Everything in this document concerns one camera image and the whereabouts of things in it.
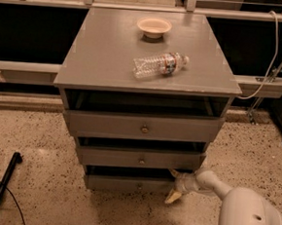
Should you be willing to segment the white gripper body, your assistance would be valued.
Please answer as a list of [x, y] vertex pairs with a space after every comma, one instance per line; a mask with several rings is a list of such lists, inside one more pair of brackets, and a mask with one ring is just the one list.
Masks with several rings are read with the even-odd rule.
[[174, 187], [177, 192], [182, 194], [195, 192], [199, 189], [195, 176], [187, 172], [182, 172], [177, 175]]

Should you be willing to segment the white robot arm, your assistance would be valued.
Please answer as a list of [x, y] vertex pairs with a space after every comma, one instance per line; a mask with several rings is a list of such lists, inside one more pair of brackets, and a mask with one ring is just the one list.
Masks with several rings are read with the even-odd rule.
[[222, 201], [218, 225], [282, 225], [282, 213], [259, 193], [231, 187], [211, 169], [200, 168], [191, 174], [172, 169], [170, 173], [175, 182], [165, 199], [167, 204], [191, 192], [212, 193]]

